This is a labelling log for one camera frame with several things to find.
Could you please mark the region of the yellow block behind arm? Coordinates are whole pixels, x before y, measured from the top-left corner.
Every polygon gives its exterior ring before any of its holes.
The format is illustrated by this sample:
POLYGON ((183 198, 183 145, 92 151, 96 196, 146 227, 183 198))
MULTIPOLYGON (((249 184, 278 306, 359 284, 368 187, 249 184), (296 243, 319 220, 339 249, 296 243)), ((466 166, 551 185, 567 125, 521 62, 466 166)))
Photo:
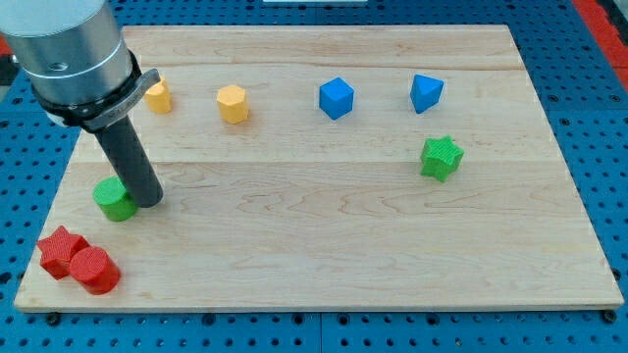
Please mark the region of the yellow block behind arm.
POLYGON ((160 80, 144 93, 143 100, 153 113, 167 114, 172 111, 171 92, 164 76, 160 76, 160 80))

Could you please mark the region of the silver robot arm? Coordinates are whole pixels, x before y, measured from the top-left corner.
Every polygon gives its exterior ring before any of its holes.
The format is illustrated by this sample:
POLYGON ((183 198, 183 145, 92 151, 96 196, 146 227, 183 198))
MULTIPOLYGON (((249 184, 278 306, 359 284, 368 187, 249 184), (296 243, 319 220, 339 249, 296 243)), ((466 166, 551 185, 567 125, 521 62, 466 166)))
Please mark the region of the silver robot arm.
POLYGON ((1 0, 1 34, 60 126, 112 126, 160 81, 139 68, 107 0, 1 0))

